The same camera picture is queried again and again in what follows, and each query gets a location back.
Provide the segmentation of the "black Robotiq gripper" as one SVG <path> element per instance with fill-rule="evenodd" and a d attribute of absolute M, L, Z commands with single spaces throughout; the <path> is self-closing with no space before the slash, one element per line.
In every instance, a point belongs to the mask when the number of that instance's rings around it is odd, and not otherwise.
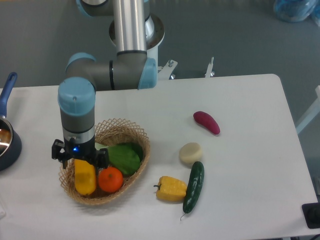
<path fill-rule="evenodd" d="M 76 143 L 73 138 L 63 141 L 55 139 L 51 147 L 51 158 L 58 160 L 62 168 L 66 169 L 70 159 L 78 159 L 93 165 L 95 174 L 99 174 L 100 169 L 109 166 L 109 152 L 107 148 L 97 150 L 95 148 L 95 137 L 84 143 Z"/>

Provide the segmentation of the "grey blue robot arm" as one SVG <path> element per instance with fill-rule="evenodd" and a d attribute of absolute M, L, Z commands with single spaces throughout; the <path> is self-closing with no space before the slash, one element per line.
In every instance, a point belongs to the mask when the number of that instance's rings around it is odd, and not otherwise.
<path fill-rule="evenodd" d="M 63 140 L 54 141 L 51 157 L 64 169 L 70 159 L 79 159 L 98 170 L 108 166 L 109 156 L 95 147 L 96 93 L 155 87 L 158 60 L 148 54 L 147 44 L 162 40 L 164 30 L 147 0 L 78 0 L 76 5 L 89 17 L 113 16 L 116 59 L 101 63 L 84 52 L 70 57 L 57 95 Z"/>

